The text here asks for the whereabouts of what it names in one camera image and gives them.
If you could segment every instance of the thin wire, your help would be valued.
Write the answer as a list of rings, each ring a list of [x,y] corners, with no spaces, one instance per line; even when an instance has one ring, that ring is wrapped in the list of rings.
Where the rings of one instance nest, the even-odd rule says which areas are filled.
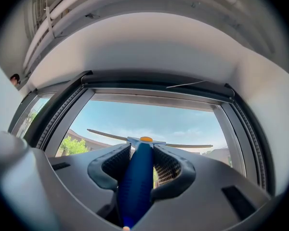
[[[194,83],[188,83],[188,84],[181,84],[181,85],[176,85],[176,86],[170,86],[170,87],[166,87],[166,89],[167,89],[167,88],[172,88],[172,87],[180,87],[180,86],[193,85],[193,84],[198,84],[198,83],[201,83],[201,82],[205,82],[205,80],[201,80],[201,81],[194,82]]]

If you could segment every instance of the yellow circle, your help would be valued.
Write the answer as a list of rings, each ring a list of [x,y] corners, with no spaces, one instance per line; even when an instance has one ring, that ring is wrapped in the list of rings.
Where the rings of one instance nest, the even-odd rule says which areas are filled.
[[[141,137],[140,141],[153,142],[153,139],[151,139],[150,137]]]

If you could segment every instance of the gray plastic housing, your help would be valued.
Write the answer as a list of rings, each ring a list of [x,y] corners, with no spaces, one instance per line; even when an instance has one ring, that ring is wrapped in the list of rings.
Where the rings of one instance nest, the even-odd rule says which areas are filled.
[[[100,217],[115,204],[114,192],[100,188],[87,172],[94,159],[121,146],[129,145],[48,159],[24,140],[0,133],[0,191],[31,230],[122,230]],[[224,230],[235,226],[240,219],[222,191],[229,186],[238,188],[255,209],[270,200],[266,192],[224,163],[159,147],[188,161],[196,177],[179,196],[155,201],[133,231]],[[62,162],[70,166],[54,171],[51,165]]]

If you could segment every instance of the white curved surface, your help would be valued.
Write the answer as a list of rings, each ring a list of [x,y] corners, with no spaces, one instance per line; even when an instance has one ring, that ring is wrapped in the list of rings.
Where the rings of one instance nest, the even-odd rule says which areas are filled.
[[[134,13],[93,23],[58,44],[37,66],[29,89],[85,70],[146,70],[229,83],[251,107],[272,150],[276,193],[289,182],[289,74],[223,32],[165,13]]]

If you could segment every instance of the black slot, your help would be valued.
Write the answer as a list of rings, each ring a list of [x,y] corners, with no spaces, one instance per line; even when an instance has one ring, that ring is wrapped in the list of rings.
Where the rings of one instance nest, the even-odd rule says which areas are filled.
[[[235,186],[222,188],[222,191],[241,220],[246,219],[256,211],[255,207]]]
[[[66,163],[66,162],[52,165],[54,171],[65,168],[65,167],[69,167],[69,166],[71,166],[71,165]]]

